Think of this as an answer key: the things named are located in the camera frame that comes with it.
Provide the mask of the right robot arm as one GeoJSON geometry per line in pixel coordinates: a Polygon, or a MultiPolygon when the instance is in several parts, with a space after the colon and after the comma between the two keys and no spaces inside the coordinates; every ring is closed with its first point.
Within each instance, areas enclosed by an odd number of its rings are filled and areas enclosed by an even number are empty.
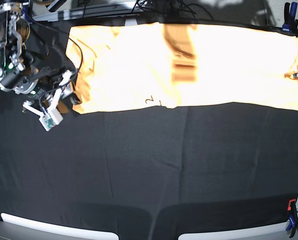
{"type": "Polygon", "coordinates": [[[67,112],[61,100],[82,102],[75,89],[79,68],[55,39],[47,43],[30,25],[30,1],[0,0],[0,89],[26,95],[22,110],[47,112],[53,103],[67,112]]]}

